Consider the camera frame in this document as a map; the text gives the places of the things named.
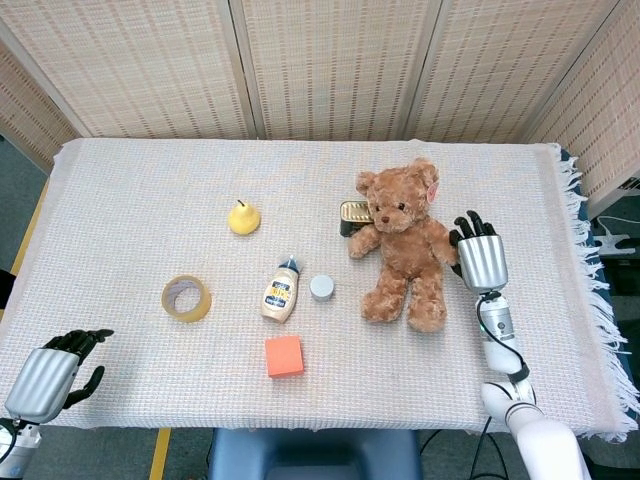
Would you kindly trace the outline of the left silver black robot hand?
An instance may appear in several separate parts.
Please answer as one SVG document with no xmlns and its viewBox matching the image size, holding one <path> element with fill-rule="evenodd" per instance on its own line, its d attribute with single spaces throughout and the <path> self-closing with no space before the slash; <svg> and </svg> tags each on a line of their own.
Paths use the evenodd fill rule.
<svg viewBox="0 0 640 480">
<path fill-rule="evenodd" d="M 92 396 L 105 373 L 102 365 L 94 369 L 82 388 L 72 390 L 71 387 L 95 346 L 113 334 L 111 329 L 72 330 L 34 349 L 4 403 L 9 417 L 28 424 L 45 424 L 61 411 Z"/>
</svg>

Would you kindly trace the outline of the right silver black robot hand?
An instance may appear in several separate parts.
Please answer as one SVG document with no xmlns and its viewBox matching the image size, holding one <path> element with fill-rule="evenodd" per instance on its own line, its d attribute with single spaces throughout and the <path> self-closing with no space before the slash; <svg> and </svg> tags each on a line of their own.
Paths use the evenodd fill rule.
<svg viewBox="0 0 640 480">
<path fill-rule="evenodd" d="M 502 290 L 508 282 L 508 270 L 502 238 L 493 225 L 473 210 L 457 217 L 454 225 L 449 232 L 449 243 L 458 255 L 453 271 L 478 295 Z"/>
</svg>

